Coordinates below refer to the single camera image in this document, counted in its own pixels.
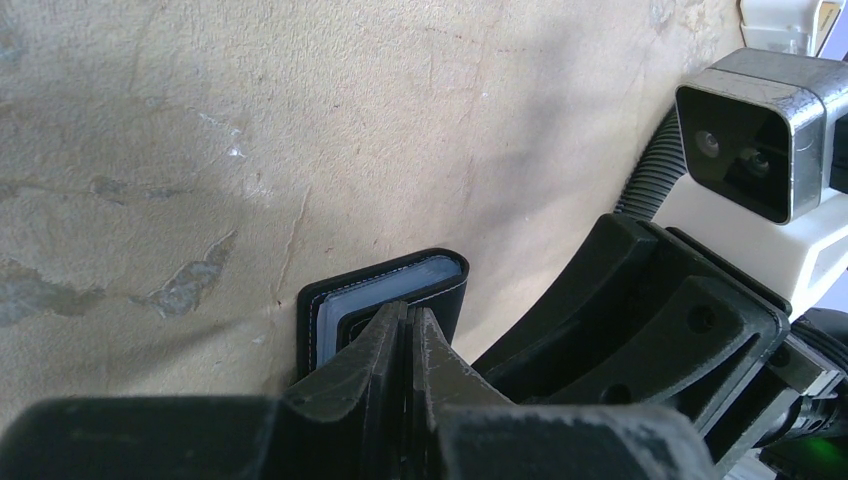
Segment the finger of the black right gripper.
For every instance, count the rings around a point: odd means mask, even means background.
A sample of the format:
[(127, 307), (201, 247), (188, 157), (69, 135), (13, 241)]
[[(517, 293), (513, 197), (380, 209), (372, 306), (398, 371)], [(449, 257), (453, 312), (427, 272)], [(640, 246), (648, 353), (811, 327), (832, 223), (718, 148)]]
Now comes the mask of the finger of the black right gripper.
[(681, 230), (605, 214), (474, 368), (518, 404), (671, 408), (728, 467), (757, 440), (753, 389), (790, 312)]

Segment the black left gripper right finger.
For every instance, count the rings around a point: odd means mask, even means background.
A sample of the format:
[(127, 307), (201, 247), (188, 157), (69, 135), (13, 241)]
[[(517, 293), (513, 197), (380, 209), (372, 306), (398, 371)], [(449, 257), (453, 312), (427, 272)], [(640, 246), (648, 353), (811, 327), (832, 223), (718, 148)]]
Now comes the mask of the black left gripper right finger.
[(703, 440), (651, 405), (518, 405), (409, 311), (412, 479), (713, 479)]

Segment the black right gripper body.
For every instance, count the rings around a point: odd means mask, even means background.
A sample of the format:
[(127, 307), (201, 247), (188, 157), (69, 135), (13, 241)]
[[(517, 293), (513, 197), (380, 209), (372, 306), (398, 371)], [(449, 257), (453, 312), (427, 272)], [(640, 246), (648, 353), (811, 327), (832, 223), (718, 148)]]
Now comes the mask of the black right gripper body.
[(812, 308), (797, 319), (769, 369), (798, 398), (756, 444), (778, 479), (847, 477), (847, 314)]

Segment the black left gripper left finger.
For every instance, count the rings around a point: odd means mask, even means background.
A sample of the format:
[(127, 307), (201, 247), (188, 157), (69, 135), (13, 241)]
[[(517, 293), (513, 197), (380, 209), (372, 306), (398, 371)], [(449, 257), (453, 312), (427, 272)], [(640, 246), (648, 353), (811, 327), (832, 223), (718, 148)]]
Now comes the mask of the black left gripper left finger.
[(278, 397), (67, 398), (1, 439), (5, 479), (397, 479), (408, 307)]

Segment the black leather card holder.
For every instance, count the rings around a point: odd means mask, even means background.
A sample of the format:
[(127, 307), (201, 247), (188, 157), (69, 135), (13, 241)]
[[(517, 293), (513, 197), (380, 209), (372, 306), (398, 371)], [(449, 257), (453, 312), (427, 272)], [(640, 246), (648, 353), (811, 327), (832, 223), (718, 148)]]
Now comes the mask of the black leather card holder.
[(297, 381), (352, 343), (382, 305), (430, 309), (447, 341), (454, 338), (470, 273), (459, 253), (430, 248), (303, 287), (296, 299)]

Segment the white plastic tray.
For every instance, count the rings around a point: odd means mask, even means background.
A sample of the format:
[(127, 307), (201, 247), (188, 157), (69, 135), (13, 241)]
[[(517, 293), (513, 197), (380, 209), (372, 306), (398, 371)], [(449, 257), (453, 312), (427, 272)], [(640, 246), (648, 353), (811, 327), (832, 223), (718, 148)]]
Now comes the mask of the white plastic tray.
[(779, 53), (840, 60), (847, 48), (847, 3), (832, 29), (816, 28), (822, 1), (832, 0), (740, 0), (740, 30), (746, 47)]

